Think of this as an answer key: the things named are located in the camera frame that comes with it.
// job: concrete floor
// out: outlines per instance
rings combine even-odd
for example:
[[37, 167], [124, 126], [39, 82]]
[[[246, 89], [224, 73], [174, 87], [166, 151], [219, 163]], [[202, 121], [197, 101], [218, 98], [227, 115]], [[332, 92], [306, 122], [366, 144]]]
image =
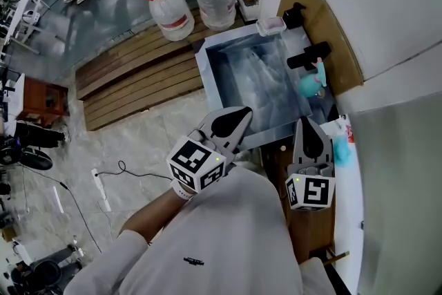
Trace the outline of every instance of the concrete floor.
[[11, 68], [49, 82], [67, 77], [72, 67], [88, 60], [115, 38], [130, 37], [131, 31], [153, 24], [147, 0], [87, 0], [80, 6], [66, 5], [63, 0], [44, 0], [39, 26], [57, 33], [61, 40], [35, 32], [29, 44], [40, 55], [13, 44], [6, 58]]
[[[169, 176], [165, 159], [176, 140], [187, 135], [208, 113], [206, 95], [203, 90], [191, 93], [97, 132], [86, 131], [83, 105], [76, 100], [74, 90], [70, 90], [69, 98], [70, 117], [66, 123], [72, 141], [65, 147], [42, 149], [54, 166], [40, 172], [70, 188], [95, 240], [105, 250], [127, 218], [165, 192], [170, 181], [127, 173], [103, 175], [102, 184], [111, 209], [107, 212], [91, 170], [119, 171], [118, 160], [123, 160], [129, 171]], [[21, 237], [38, 240], [42, 256], [65, 247], [74, 237], [84, 251], [86, 264], [99, 254], [72, 196], [58, 183], [20, 166], [8, 172], [8, 182], [12, 197], [5, 201], [6, 206], [14, 211]]]

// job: black cable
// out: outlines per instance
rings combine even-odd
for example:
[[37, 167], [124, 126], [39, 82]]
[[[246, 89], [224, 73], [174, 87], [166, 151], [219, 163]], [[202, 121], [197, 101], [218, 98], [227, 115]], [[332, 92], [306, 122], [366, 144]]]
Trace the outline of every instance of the black cable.
[[106, 213], [104, 212], [104, 210], [102, 209], [102, 206], [99, 204], [98, 201], [97, 201], [97, 204], [98, 204], [99, 210], [102, 211], [102, 213], [104, 214], [104, 216], [106, 216], [106, 218], [107, 218], [107, 220], [108, 220], [110, 238], [112, 238], [112, 241], [115, 241], [114, 238], [113, 238], [113, 234], [112, 234], [112, 223], [111, 223], [111, 219], [108, 217], [108, 214], [106, 214]]
[[46, 8], [46, 10], [45, 10], [45, 12], [40, 16], [40, 19], [43, 17], [43, 15], [45, 15], [47, 12], [48, 12], [48, 10], [49, 9], [51, 9], [54, 5], [55, 5], [55, 3], [57, 3], [58, 2], [58, 0], [55, 0], [52, 4], [50, 4], [49, 5], [49, 8]]
[[23, 190], [25, 192], [25, 201], [26, 201], [25, 210], [27, 213], [28, 212], [28, 197], [26, 195], [25, 170], [24, 170], [23, 166], [21, 166], [21, 174], [23, 176]]
[[98, 172], [95, 174], [95, 176], [99, 176], [99, 175], [121, 175], [123, 172], [128, 173], [129, 175], [134, 175], [136, 177], [144, 177], [144, 176], [155, 176], [155, 177], [160, 177], [160, 178], [166, 178], [167, 180], [172, 180], [170, 177], [168, 176], [163, 176], [163, 175], [157, 175], [156, 173], [145, 173], [144, 175], [137, 175], [136, 173], [130, 172], [128, 170], [126, 170], [126, 164], [124, 163], [123, 160], [118, 161], [118, 167], [121, 170], [120, 172], [107, 172], [107, 171], [103, 171], [103, 172]]
[[54, 179], [54, 178], [52, 178], [52, 177], [46, 176], [46, 175], [44, 175], [44, 174], [42, 174], [42, 173], [40, 173], [40, 172], [36, 172], [36, 171], [30, 169], [30, 168], [27, 167], [27, 166], [24, 166], [24, 165], [22, 165], [22, 164], [20, 164], [20, 165], [21, 165], [22, 167], [26, 167], [29, 171], [32, 171], [32, 172], [36, 173], [37, 175], [43, 176], [43, 177], [45, 177], [45, 178], [48, 178], [49, 180], [52, 180], [52, 181], [54, 181], [54, 182], [58, 182], [58, 183], [60, 183], [60, 185], [61, 185], [65, 190], [67, 190], [67, 191], [70, 193], [70, 195], [72, 196], [72, 199], [74, 200], [75, 205], [76, 205], [77, 208], [78, 208], [78, 211], [80, 212], [81, 218], [82, 218], [83, 221], [84, 221], [84, 225], [86, 226], [86, 228], [87, 228], [87, 230], [88, 230], [88, 232], [89, 232], [90, 237], [92, 238], [93, 242], [95, 243], [95, 246], [97, 246], [99, 252], [102, 253], [102, 250], [99, 248], [99, 246], [98, 246], [98, 244], [97, 244], [97, 241], [94, 239], [94, 236], [92, 235], [92, 232], [90, 232], [90, 229], [89, 229], [88, 223], [86, 222], [86, 219], [84, 218], [83, 213], [81, 212], [81, 209], [80, 209], [80, 207], [79, 207], [79, 205], [78, 205], [78, 203], [77, 203], [77, 200], [75, 199], [73, 193], [70, 191], [70, 189], [68, 188], [68, 186], [66, 186], [63, 182], [60, 182], [60, 181], [58, 181], [58, 180], [56, 180], [56, 179]]

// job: stainless steel sink basin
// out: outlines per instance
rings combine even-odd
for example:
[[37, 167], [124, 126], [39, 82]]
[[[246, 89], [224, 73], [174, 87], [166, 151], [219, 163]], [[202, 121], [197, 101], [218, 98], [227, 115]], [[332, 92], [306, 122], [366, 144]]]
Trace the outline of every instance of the stainless steel sink basin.
[[308, 46], [302, 28], [261, 37], [249, 25], [205, 39], [196, 59], [211, 111], [229, 106], [253, 110], [242, 150], [293, 135], [299, 117], [312, 115], [309, 100], [296, 89], [305, 70], [287, 66], [288, 57]]

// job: desk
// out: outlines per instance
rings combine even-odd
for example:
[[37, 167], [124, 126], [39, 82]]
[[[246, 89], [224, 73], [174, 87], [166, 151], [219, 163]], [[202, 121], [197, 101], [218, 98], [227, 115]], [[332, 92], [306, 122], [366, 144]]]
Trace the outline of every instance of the desk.
[[63, 86], [48, 84], [31, 77], [20, 75], [15, 92], [9, 92], [8, 122], [5, 123], [6, 134], [14, 135], [17, 120], [50, 126], [57, 118], [68, 115], [68, 89]]

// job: white shirt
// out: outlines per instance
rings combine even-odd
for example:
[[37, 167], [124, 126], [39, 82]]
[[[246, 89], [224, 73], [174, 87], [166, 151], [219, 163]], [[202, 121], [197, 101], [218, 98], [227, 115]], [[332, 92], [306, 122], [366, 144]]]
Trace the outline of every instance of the white shirt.
[[266, 178], [235, 167], [186, 203], [150, 247], [139, 234], [124, 231], [64, 294], [301, 295], [303, 290], [278, 193]]

